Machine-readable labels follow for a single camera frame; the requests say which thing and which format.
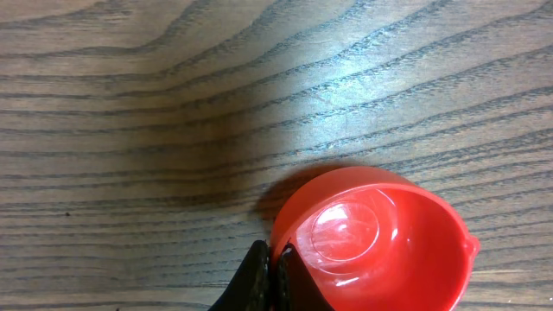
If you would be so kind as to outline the red measuring scoop blue handle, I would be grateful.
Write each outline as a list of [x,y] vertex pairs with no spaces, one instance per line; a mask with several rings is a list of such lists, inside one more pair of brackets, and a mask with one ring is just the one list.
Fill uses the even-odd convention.
[[338,168],[294,192],[270,235],[322,295],[307,310],[452,310],[480,250],[449,203],[381,168]]

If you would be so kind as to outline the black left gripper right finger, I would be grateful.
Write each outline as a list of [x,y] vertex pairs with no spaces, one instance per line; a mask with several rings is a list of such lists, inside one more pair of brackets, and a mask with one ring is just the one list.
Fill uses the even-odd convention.
[[293,244],[286,244],[281,252],[275,277],[275,310],[334,311]]

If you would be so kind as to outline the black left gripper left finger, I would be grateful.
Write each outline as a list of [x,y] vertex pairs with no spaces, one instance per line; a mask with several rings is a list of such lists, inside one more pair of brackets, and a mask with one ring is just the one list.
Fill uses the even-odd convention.
[[256,240],[223,294],[208,311],[267,311],[270,308],[269,246]]

